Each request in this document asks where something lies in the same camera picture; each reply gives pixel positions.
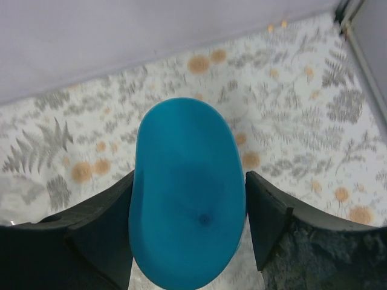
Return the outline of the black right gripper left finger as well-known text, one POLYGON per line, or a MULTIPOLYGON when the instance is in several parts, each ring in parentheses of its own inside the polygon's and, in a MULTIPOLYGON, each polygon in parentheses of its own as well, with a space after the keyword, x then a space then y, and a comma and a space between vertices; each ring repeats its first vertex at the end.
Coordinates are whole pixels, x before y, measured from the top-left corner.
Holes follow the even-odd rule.
POLYGON ((1 289, 127 289, 134 174, 42 221, 1 227, 1 289))

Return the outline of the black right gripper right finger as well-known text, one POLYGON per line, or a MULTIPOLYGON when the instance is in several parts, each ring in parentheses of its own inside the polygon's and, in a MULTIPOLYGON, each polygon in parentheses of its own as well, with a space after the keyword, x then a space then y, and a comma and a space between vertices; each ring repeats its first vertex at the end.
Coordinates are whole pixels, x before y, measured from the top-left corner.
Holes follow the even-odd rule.
POLYGON ((256 266, 266 289, 386 289, 386 228, 330 215, 246 174, 256 266))

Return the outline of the blue plastic wine glass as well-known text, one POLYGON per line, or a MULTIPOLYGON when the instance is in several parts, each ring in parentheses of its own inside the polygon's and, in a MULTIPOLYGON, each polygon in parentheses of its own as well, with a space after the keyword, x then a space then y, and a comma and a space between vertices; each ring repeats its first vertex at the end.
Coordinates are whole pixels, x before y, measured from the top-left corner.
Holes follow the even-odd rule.
POLYGON ((234 136, 207 103, 155 105, 137 135, 129 241, 142 273, 163 289, 198 289, 229 264, 246 220, 234 136))

